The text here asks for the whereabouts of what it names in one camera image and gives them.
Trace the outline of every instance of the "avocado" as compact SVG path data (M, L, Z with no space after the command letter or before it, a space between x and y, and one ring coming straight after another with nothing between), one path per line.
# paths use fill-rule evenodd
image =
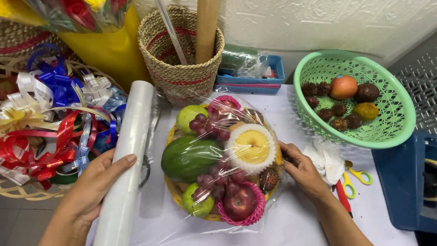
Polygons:
M379 97L379 89L376 85L364 83L358 86L354 100L358 103L374 102Z

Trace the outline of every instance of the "red pen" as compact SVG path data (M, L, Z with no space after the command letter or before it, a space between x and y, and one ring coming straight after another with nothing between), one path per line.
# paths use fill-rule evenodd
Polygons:
M335 184L337 188L338 199L340 200L343 207L349 212L350 216L352 216L352 210L350 209L349 201L347 200L346 194L344 193L343 186L341 185L341 181L338 180L337 184Z

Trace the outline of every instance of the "fingernail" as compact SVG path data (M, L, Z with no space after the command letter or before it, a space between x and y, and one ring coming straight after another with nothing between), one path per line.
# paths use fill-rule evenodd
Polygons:
M128 160L129 163L133 163L136 161L136 155L130 154L130 155L126 156L126 160Z

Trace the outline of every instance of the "scissors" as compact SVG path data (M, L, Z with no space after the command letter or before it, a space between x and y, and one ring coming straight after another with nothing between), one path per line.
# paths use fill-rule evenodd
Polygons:
M351 161L345 161L344 162L346 168L349 170L349 172L354 175L359 181L361 181L361 183L365 184L365 185L371 185L373 183L373 178L370 175L370 173L366 172L366 171L355 171L352 169L352 165L353 163ZM364 175L367 177L368 181L365 181L361 175ZM349 199L354 199L357 195L357 193L355 192L355 188L352 185L352 182L350 181L349 175L347 174L347 172L343 173L343 178L344 178L344 182L343 182L343 189L345 190L345 194L346 197ZM349 195L346 192L346 187L349 187L349 189L352 191L352 194Z

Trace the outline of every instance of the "green plastic basket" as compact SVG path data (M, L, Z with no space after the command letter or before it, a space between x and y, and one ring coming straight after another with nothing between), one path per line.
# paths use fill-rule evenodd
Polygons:
M301 91L301 85L305 82L330 83L333 77L342 74L353 76L358 84L375 84L380 90L380 96L374 102L379 109L378 117L358 129L343 133L320 119L309 107ZM337 49L313 52L299 62L294 84L299 116L308 127L326 139L364 148L385 149L402 144L414 131L416 112L407 91L385 68L359 54ZM327 97L323 100L324 105L333 103ZM347 114L355 105L352 100L342 103L347 107Z

